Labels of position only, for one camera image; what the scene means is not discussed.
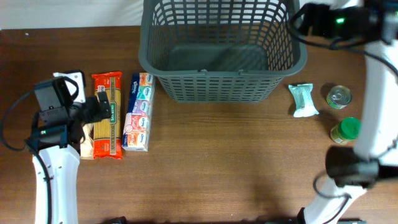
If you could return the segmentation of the orange spaghetti packet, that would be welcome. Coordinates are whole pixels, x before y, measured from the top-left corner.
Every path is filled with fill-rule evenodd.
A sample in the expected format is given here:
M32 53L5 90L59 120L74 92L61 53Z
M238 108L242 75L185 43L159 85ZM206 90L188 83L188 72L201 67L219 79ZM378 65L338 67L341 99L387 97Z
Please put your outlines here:
M121 122L121 76L122 72L92 74L95 83L95 96L105 92L111 116L94 124L93 157L123 158Z

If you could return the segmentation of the beige paper bag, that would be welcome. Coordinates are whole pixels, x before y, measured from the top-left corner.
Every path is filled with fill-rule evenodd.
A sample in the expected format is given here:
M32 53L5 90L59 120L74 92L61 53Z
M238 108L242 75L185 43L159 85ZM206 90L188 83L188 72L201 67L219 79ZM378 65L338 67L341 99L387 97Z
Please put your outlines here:
M80 158L86 160L94 159L94 143L91 133L93 132L93 123L83 126L83 137L80 142Z

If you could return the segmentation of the multicolour tissue multipack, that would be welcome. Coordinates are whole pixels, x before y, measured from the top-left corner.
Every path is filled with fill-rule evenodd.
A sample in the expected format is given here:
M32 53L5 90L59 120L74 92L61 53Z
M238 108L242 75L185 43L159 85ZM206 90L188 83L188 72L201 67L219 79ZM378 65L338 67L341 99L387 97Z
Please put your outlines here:
M131 79L122 148L148 151L152 119L155 78L149 73L134 73Z

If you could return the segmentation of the silver top tin can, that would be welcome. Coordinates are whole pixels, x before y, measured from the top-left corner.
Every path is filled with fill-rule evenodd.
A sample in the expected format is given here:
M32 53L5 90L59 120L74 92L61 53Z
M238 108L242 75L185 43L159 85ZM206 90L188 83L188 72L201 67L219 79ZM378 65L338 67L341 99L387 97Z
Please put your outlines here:
M341 110L351 103L353 94L343 85L334 86L327 94L326 102L334 109Z

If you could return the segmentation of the teal white wipes packet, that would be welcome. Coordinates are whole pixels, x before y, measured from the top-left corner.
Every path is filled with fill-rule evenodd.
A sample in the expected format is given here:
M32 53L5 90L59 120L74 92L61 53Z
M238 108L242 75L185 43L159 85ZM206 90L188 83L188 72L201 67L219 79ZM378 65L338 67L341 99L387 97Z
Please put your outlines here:
M305 83L295 86L289 85L288 88L293 95L296 104L296 110L293 114L295 118L304 118L319 114L318 110L313 104L311 96L311 92L313 90L312 83Z

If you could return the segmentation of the grey plastic shopping basket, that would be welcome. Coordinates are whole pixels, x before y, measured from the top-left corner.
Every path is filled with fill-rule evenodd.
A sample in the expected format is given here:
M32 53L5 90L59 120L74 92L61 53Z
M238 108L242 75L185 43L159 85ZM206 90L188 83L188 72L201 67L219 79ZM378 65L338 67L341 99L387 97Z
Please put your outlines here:
M297 0L151 0L143 4L139 61L180 103L265 100L306 64L287 21Z

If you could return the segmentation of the green lid jar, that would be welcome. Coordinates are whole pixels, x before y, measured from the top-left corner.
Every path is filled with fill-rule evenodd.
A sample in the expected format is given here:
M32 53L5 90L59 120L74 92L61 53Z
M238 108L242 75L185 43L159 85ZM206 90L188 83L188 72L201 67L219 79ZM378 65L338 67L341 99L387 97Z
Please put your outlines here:
M337 144L347 144L357 139L360 129L359 119L347 117L331 129L330 137Z

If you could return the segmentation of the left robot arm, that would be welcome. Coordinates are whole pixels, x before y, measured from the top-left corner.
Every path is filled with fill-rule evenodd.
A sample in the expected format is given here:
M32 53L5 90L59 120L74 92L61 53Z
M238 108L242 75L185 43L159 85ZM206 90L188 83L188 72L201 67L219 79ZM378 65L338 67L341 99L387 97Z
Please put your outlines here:
M80 73L60 73L38 83L40 109L25 140L36 176L36 223L78 223L76 180L83 126L112 116L105 93L85 97Z

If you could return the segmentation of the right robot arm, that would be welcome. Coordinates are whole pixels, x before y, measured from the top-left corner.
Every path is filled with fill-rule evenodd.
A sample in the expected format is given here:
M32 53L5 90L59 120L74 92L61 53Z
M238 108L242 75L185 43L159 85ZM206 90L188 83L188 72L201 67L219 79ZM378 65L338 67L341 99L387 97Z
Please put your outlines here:
M363 55L366 88L359 136L353 147L333 146L325 159L326 181L303 207L298 223L337 223L376 183L397 178L397 2L309 2L287 23L290 35L328 39L325 48Z

